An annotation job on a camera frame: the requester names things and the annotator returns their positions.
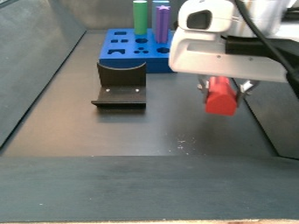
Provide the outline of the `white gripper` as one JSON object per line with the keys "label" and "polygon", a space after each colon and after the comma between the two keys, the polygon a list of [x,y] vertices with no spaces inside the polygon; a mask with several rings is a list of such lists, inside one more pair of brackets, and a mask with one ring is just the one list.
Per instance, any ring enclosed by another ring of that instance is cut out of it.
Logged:
{"label": "white gripper", "polygon": [[[299,43],[299,34],[287,34],[282,16],[294,0],[240,0],[256,28],[268,38]],[[179,73],[199,74],[197,89],[207,102],[209,76],[247,79],[238,84],[236,104],[259,81],[284,82],[286,69],[267,56],[252,52],[228,53],[228,38],[254,39],[234,0],[187,0],[177,13],[168,65]]]}

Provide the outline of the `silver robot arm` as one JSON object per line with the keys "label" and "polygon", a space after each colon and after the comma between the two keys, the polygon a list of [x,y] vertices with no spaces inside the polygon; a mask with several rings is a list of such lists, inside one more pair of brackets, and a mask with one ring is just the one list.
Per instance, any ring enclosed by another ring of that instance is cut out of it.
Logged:
{"label": "silver robot arm", "polygon": [[299,96],[299,24],[282,25],[291,0],[188,0],[179,10],[169,67],[207,76],[209,113],[229,113],[260,81]]}

